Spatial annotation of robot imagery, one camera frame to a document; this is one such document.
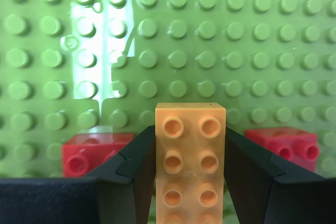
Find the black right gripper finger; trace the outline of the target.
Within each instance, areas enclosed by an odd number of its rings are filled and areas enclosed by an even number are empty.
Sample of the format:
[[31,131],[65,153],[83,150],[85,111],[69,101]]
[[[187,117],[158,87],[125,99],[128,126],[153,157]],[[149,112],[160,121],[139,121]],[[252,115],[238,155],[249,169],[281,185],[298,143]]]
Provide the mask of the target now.
[[1,223],[147,223],[155,128],[79,178],[3,178]]
[[335,178],[324,178],[227,128],[224,178],[240,223],[335,223]]

